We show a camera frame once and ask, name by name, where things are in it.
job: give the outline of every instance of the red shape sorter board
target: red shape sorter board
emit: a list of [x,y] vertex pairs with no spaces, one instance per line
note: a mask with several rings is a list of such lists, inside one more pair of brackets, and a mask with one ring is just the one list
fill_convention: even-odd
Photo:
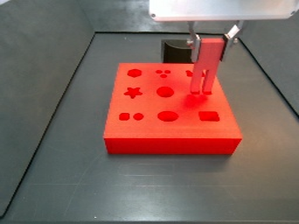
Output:
[[231,154],[242,140],[218,78],[190,94],[191,64],[120,64],[104,140],[111,154]]

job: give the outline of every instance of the rectangular hole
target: rectangular hole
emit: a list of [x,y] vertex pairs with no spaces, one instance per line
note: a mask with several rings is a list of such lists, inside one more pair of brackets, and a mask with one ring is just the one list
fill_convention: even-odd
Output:
[[200,111],[200,120],[204,122],[218,122],[221,120],[219,113],[217,111]]

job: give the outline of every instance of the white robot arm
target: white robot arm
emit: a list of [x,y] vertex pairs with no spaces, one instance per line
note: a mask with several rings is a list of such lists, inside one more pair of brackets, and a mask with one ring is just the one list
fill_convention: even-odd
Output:
[[155,21],[186,21],[190,24],[191,39],[187,44],[191,46],[191,61],[194,62],[192,93],[200,92],[196,76],[202,76],[200,73],[195,73],[202,45],[202,38],[194,31],[195,22],[238,20],[230,32],[223,35],[226,45],[221,60],[225,60],[245,20],[286,19],[297,13],[298,9],[299,0],[150,0],[150,16]]

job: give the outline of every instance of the circular hole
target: circular hole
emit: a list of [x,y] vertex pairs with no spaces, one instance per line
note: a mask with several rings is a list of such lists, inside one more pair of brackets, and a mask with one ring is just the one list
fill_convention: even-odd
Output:
[[135,118],[138,121],[140,121],[140,120],[143,120],[144,115],[140,114],[140,113],[136,113],[136,114],[134,115],[134,118]]
[[170,87],[159,87],[156,89],[156,93],[162,96],[162,97],[171,97],[174,95],[174,90]]

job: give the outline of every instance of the gray table surface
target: gray table surface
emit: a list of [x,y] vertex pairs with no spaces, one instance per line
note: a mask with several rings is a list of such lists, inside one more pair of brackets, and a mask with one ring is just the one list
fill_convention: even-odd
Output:
[[7,221],[299,221],[298,117],[245,46],[219,67],[243,141],[233,156],[108,155],[103,131],[120,62],[160,62],[162,39],[98,34]]

